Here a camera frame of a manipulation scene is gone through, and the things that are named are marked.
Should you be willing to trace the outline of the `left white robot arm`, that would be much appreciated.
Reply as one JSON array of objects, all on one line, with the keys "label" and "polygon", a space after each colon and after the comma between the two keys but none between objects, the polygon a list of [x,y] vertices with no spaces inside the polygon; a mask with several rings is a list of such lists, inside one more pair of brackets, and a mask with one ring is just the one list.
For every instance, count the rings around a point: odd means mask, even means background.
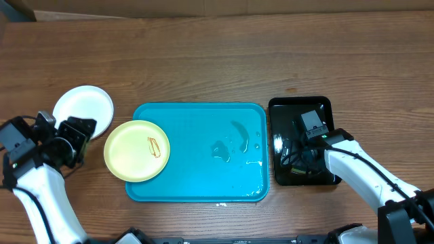
[{"label": "left white robot arm", "polygon": [[44,111],[34,120],[14,117],[1,125],[1,186],[23,204],[38,243],[87,243],[61,169],[82,166],[96,121],[69,117],[57,125]]}]

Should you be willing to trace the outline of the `white plate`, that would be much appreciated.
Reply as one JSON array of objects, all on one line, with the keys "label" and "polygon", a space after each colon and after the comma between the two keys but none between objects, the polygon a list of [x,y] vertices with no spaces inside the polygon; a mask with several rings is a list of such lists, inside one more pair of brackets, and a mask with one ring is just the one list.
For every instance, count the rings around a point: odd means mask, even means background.
[{"label": "white plate", "polygon": [[82,85],[67,91],[57,101],[52,114],[56,119],[56,129],[69,117],[95,120],[96,128],[92,136],[94,139],[109,128],[114,117],[114,104],[103,89]]}]

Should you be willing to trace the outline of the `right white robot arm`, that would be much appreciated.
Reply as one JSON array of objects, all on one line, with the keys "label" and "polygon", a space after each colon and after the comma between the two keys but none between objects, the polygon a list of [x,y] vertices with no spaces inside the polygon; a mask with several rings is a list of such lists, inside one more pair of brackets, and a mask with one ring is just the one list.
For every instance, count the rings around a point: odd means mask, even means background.
[{"label": "right white robot arm", "polygon": [[328,233],[325,243],[432,243],[433,191],[400,180],[371,158],[343,129],[329,130],[316,110],[298,115],[295,137],[281,166],[303,163],[345,181],[375,212],[378,228],[348,224]]}]

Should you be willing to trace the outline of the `green and yellow sponge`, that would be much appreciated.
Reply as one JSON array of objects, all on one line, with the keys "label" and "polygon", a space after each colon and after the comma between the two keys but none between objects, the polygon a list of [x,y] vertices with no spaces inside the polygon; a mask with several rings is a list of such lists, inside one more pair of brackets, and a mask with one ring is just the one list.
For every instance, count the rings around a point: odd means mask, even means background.
[{"label": "green and yellow sponge", "polygon": [[304,174],[304,175],[310,174],[311,172],[309,167],[306,165],[292,165],[290,171],[294,174]]}]

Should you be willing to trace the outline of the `yellow-green round plate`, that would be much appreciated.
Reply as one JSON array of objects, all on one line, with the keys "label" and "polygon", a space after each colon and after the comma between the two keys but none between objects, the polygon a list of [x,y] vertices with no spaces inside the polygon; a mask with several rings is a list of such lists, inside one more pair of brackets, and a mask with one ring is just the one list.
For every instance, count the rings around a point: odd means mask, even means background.
[{"label": "yellow-green round plate", "polygon": [[109,171],[126,182],[143,182],[163,171],[170,157],[166,133],[149,121],[128,121],[116,127],[104,145]]}]

